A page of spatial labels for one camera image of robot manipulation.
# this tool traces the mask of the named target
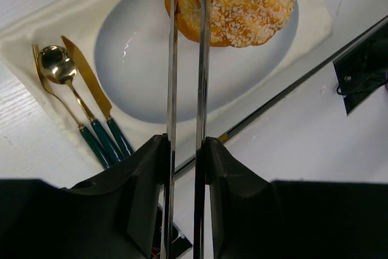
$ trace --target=plate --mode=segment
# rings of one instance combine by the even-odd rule
[[[262,81],[284,58],[298,28],[295,3],[286,27],[259,47],[211,48],[208,112]],[[121,0],[95,45],[96,73],[107,96],[141,121],[166,123],[169,16],[164,0]],[[196,117],[199,45],[178,36],[177,120]]]

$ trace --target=tongs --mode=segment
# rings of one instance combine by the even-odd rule
[[[206,138],[207,80],[209,75],[210,50],[210,1],[201,0],[201,22],[199,34],[198,102],[196,116],[196,168],[194,206],[194,258],[204,256],[204,204],[206,183],[206,162],[203,159],[203,145]],[[167,139],[170,159],[164,176],[164,205],[162,222],[161,258],[172,256],[173,200],[176,147],[176,88],[178,68],[178,5],[170,3],[169,38],[169,88],[167,102]]]

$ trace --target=green handle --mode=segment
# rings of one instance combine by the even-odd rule
[[[108,169],[113,163],[110,161],[108,154],[101,147],[96,138],[92,135],[87,127],[82,127],[79,129],[84,140],[87,142],[93,153],[96,155],[98,161],[101,163],[104,169]]]
[[[132,155],[135,151],[128,143],[127,139],[125,138],[124,134],[120,130],[115,120],[113,118],[109,118],[107,120],[107,124],[109,126],[109,129],[112,135],[115,137],[117,145],[119,145],[119,148],[122,154],[124,155],[124,157],[129,157],[130,155]]]
[[[95,131],[99,141],[101,142],[102,146],[107,152],[110,160],[114,164],[120,162],[124,158],[122,156],[122,153],[117,148],[117,146],[112,141],[112,139],[109,137],[108,133],[104,130],[102,125],[99,123],[99,121],[97,119],[94,119],[93,121],[90,122],[90,124],[92,125],[93,130]]]

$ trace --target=bread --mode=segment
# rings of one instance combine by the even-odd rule
[[[265,44],[288,22],[295,0],[211,0],[210,45],[247,47]],[[170,0],[164,0],[170,13]],[[178,29],[199,42],[199,0],[177,0]]]

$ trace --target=spoon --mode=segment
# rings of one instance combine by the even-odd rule
[[[42,75],[39,64],[38,64],[38,56],[39,56],[39,46],[37,44],[32,45],[32,52],[34,55],[34,61],[35,61],[35,68],[36,72],[38,73],[39,80],[42,84],[43,89],[50,95],[54,96],[62,105],[65,107],[65,109],[68,111],[68,113],[72,116],[76,124],[78,125],[79,132],[83,139],[86,141],[86,143],[89,145],[93,153],[96,155],[98,161],[101,163],[103,168],[107,169],[109,168],[112,163],[110,162],[110,158],[106,154],[105,150],[101,147],[99,142],[96,140],[96,138],[92,135],[92,133],[89,131],[85,125],[83,125],[77,117],[74,115],[74,113],[69,109],[67,104],[54,93],[53,89],[51,88],[49,82],[46,78]]]
[[[77,67],[67,50],[57,45],[50,45],[43,48],[38,56],[38,65],[39,71],[48,80],[55,84],[66,85],[70,88],[81,109],[90,121],[102,146],[105,148],[110,160],[113,163],[120,162],[123,159],[121,152],[73,86],[73,80],[77,75]]]

